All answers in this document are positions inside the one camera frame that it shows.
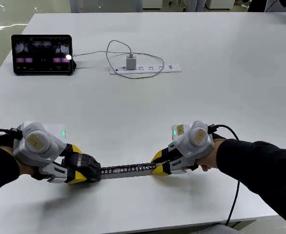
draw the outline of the charger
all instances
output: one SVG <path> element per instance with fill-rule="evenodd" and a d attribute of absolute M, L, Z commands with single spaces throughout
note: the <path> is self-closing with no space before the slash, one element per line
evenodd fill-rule
<path fill-rule="evenodd" d="M 136 69 L 136 57 L 132 53 L 127 55 L 126 68 L 127 68 L 127 70 L 135 70 Z"/>

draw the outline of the chair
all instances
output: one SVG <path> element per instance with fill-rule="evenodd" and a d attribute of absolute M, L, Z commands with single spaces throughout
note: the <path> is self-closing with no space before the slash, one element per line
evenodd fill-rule
<path fill-rule="evenodd" d="M 267 0 L 265 12 L 286 12 L 286 6 L 276 0 Z"/>
<path fill-rule="evenodd" d="M 143 12 L 142 0 L 70 0 L 72 13 Z"/>

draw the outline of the power strip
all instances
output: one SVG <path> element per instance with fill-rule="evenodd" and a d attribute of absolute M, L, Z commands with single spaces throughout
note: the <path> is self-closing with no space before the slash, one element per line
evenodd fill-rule
<path fill-rule="evenodd" d="M 125 66 L 115 67 L 116 72 L 119 74 L 138 74 L 138 73 L 157 73 L 162 69 L 162 65 L 139 65 L 135 70 L 127 70 Z M 165 64 L 164 69 L 161 72 L 181 72 L 179 64 Z M 110 69 L 111 75 L 116 75 L 115 72 Z"/>

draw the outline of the tablet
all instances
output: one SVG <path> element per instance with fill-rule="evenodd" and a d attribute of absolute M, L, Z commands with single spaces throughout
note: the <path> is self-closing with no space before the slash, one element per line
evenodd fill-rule
<path fill-rule="evenodd" d="M 12 35 L 17 75 L 70 75 L 75 69 L 70 35 Z"/>

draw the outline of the finger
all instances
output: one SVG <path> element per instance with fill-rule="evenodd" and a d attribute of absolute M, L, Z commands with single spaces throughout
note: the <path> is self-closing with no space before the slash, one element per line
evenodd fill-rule
<path fill-rule="evenodd" d="M 207 172 L 209 170 L 208 166 L 206 166 L 206 165 L 201 165 L 201 168 L 204 172 Z"/>

